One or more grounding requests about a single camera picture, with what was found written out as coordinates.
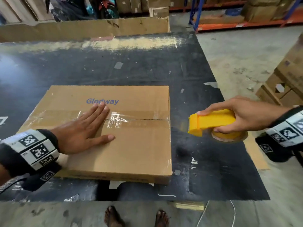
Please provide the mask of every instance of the gray floor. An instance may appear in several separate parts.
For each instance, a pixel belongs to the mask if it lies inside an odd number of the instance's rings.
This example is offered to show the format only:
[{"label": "gray floor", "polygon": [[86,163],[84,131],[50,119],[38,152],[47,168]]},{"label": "gray floor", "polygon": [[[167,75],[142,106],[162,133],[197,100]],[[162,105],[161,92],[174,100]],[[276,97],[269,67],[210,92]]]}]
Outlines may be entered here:
[{"label": "gray floor", "polygon": [[[188,31],[188,14],[171,14],[173,31]],[[290,47],[303,26],[235,30],[198,34],[223,96],[241,94],[255,99],[255,92]],[[296,159],[271,163],[260,171],[271,201],[234,201],[235,227],[301,227],[303,223],[303,168]],[[105,226],[104,211],[110,202],[0,203],[0,226]],[[171,226],[196,226],[200,212],[178,210],[166,202],[114,202],[131,226],[153,226],[159,208],[171,217]],[[229,201],[210,201],[199,226],[231,226]]]}]

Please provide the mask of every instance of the glodway box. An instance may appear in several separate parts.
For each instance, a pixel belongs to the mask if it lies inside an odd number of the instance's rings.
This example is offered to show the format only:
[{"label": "glodway box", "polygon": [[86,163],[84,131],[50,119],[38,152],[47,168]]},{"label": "glodway box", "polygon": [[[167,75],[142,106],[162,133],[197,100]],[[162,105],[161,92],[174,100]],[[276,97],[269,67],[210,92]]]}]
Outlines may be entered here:
[{"label": "glodway box", "polygon": [[111,110],[102,134],[114,134],[116,139],[80,154],[61,154],[63,170],[57,176],[168,184],[172,175],[168,86],[51,86],[19,132],[72,121],[102,101]]}]

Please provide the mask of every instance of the black cable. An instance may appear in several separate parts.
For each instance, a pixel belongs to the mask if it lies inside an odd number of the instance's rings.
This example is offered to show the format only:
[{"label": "black cable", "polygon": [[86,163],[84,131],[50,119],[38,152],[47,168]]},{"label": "black cable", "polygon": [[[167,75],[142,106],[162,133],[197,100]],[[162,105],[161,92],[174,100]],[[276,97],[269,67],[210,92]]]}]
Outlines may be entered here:
[{"label": "black cable", "polygon": [[4,191],[6,191],[8,188],[10,188],[11,186],[13,186],[14,184],[16,184],[18,182],[21,182],[21,181],[24,181],[24,180],[26,180],[26,178],[20,178],[20,179],[14,181],[13,183],[11,183],[7,187],[5,187],[2,191],[0,191],[0,194],[2,194]]}]

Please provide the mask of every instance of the blue plastic object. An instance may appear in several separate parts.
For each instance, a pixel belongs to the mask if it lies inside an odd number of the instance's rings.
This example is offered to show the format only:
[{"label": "blue plastic object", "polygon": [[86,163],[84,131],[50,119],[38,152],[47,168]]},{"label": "blue plastic object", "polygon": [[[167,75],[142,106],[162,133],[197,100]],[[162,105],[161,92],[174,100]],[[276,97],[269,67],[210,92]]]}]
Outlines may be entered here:
[{"label": "blue plastic object", "polygon": [[227,16],[239,16],[241,14],[242,8],[235,8],[235,9],[227,9],[225,11],[225,15]]}]

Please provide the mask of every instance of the black table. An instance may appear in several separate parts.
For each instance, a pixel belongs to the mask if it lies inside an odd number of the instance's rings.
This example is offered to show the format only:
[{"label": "black table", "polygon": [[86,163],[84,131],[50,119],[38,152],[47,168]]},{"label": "black table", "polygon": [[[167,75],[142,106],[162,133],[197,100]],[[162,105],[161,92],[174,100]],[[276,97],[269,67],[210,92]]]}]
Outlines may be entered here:
[{"label": "black table", "polygon": [[[15,185],[0,200],[264,200],[269,195],[242,142],[180,131],[190,114],[223,101],[193,33],[88,42],[0,44],[0,139],[15,134],[51,85],[169,85],[173,175],[168,186],[53,178],[30,193]],[[114,69],[122,62],[120,69]]]}]

